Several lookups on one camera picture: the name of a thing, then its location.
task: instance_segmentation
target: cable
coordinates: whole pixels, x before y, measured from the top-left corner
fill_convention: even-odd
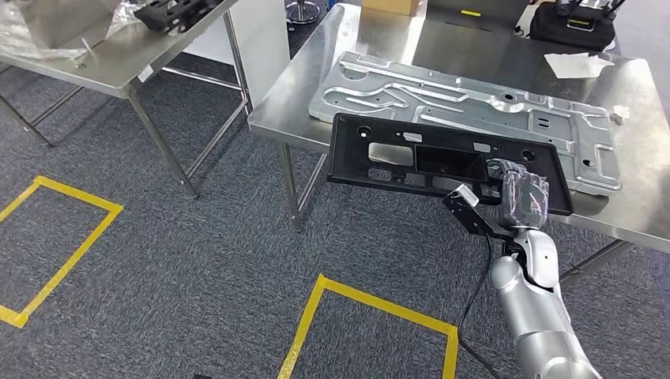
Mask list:
[[[491,269],[491,261],[493,260],[493,247],[491,247],[491,236],[486,235],[486,246],[488,248],[488,259],[486,262],[486,266],[484,267],[484,270],[481,273],[480,281],[477,283],[477,287],[475,288],[475,291],[470,295],[470,299],[467,302],[467,305],[465,306],[465,310],[463,311],[463,315],[461,316],[461,319],[458,321],[458,343],[468,352],[470,353],[471,356],[475,357],[482,366],[488,370],[489,373],[495,378],[495,379],[501,379],[498,373],[493,370],[493,366],[489,362],[484,359],[479,353],[477,353],[474,349],[472,349],[466,342],[463,340],[463,335],[461,334],[463,331],[463,324],[465,323],[465,318],[468,316],[468,312],[470,311],[470,307],[472,307],[472,304],[475,302],[475,298],[477,297],[477,294],[480,292],[480,288],[482,284],[484,284],[484,280],[486,279],[486,275],[488,275],[489,270]]]

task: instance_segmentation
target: yellow floor marking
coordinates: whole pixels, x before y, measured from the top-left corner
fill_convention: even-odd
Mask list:
[[[68,272],[74,267],[74,265],[79,261],[81,256],[86,253],[88,248],[93,245],[93,243],[100,237],[103,231],[109,226],[109,224],[114,221],[114,218],[123,210],[123,207],[118,204],[114,204],[110,201],[106,201],[97,196],[86,193],[80,189],[76,189],[65,184],[55,182],[49,178],[43,176],[38,176],[32,182],[32,184],[21,194],[16,200],[12,201],[7,208],[3,209],[0,212],[0,222],[2,222],[14,209],[16,209],[25,199],[27,199],[35,190],[40,186],[46,187],[50,190],[62,193],[66,196],[74,197],[75,199],[85,201],[96,207],[105,209],[109,213],[103,219],[103,221],[98,225],[93,232],[91,232],[88,237],[81,243],[81,245],[74,251],[72,256],[68,258],[65,264],[55,273],[54,276],[49,279],[47,284],[42,287],[40,292],[37,293],[35,298],[33,298],[28,305],[21,311],[16,312],[0,306],[0,321],[4,321],[12,326],[17,328],[23,328],[25,323],[28,321],[28,317],[37,309],[38,306],[44,301],[45,298],[56,288],[58,283],[67,275]]]
[[[291,347],[288,349],[286,359],[281,365],[278,379],[289,379],[295,363],[298,361],[300,349],[303,347],[305,338],[307,337],[307,330],[310,328],[314,313],[316,312],[318,302],[321,300],[321,295],[324,290],[334,292],[344,297],[362,302],[365,305],[383,310],[384,312],[393,314],[394,316],[403,318],[407,321],[414,322],[426,328],[435,330],[446,335],[446,347],[444,356],[444,367],[442,369],[442,379],[453,379],[456,375],[456,353],[458,351],[457,328],[449,325],[444,321],[437,320],[433,317],[418,313],[409,308],[393,304],[382,298],[377,298],[373,295],[356,290],[355,288],[346,286],[344,284],[327,279],[322,274],[318,275],[314,288],[312,289],[310,298],[307,300],[303,316],[300,318],[298,328],[295,331],[295,338]]]

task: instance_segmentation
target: black plastic wrap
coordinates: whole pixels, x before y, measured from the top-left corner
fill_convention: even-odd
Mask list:
[[[503,159],[487,162],[490,176],[502,179],[499,223],[504,227],[541,227],[547,222],[549,183],[525,166]]]

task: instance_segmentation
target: black plastic panel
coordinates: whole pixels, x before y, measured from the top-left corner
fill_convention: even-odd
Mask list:
[[[405,138],[404,133],[420,135]],[[392,164],[393,156],[369,158],[370,143],[410,148],[411,166]],[[549,212],[573,212],[559,155],[552,144],[471,133],[411,122],[397,122],[353,114],[336,114],[330,141],[328,180],[419,195],[446,197],[454,188],[447,179],[472,184],[483,204],[500,204],[502,181],[488,175],[489,159],[507,159],[544,176],[549,183]]]

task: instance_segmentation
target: steel table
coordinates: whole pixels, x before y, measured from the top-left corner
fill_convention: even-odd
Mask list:
[[[606,68],[599,78],[560,80],[544,54],[580,51],[345,4],[331,9],[247,119],[253,132],[277,140],[297,230],[302,227],[300,211],[326,161],[332,131],[330,124],[309,115],[308,104],[344,51],[609,110],[614,105],[629,107],[631,118],[623,126],[613,126],[623,189],[609,198],[573,193],[574,214],[555,218],[617,240],[564,274],[562,280],[595,269],[632,244],[670,253],[670,129],[645,60],[603,54],[615,66]],[[323,153],[300,196],[293,179],[290,144]]]
[[[49,114],[58,109],[58,107],[67,102],[67,100],[76,95],[82,88],[92,89],[93,91],[102,92],[120,99],[127,99],[130,101],[130,104],[137,112],[137,116],[142,121],[142,124],[144,124],[149,131],[149,134],[158,145],[158,148],[165,156],[167,163],[179,182],[186,188],[189,195],[196,197],[198,193],[191,185],[190,178],[201,166],[207,155],[213,150],[216,143],[222,138],[226,130],[228,130],[240,113],[245,111],[249,114],[251,112],[247,79],[244,74],[242,59],[239,55],[239,45],[235,36],[235,28],[229,13],[230,8],[236,4],[237,1],[238,0],[224,0],[191,29],[178,34],[177,36],[168,36],[159,32],[152,32],[143,24],[127,26],[114,34],[111,38],[95,45],[91,52],[76,59],[74,62],[70,59],[36,60],[0,53],[0,62],[8,65],[0,68],[0,73],[7,70],[9,66],[16,66],[48,77],[67,81],[78,86],[72,92],[65,94],[59,101],[54,103],[33,120],[26,120],[1,96],[0,107],[8,111],[9,114],[16,118],[26,130],[32,132],[40,142],[45,145],[51,145],[37,130],[36,126],[48,117]],[[237,84],[167,67],[167,64],[172,61],[172,59],[188,47],[194,39],[205,32],[205,30],[219,17],[224,18],[226,32],[230,39],[231,51],[235,62],[235,75],[238,81]],[[154,125],[151,117],[142,105],[140,97],[137,95],[137,90],[161,70],[210,84],[232,88],[236,91],[240,91],[242,95],[241,104],[237,106],[231,116],[223,123],[215,133],[214,137],[205,146],[204,150],[186,171],[183,170],[181,164],[179,164],[179,161],[175,158],[172,150],[165,142],[165,139],[163,139],[160,131]]]

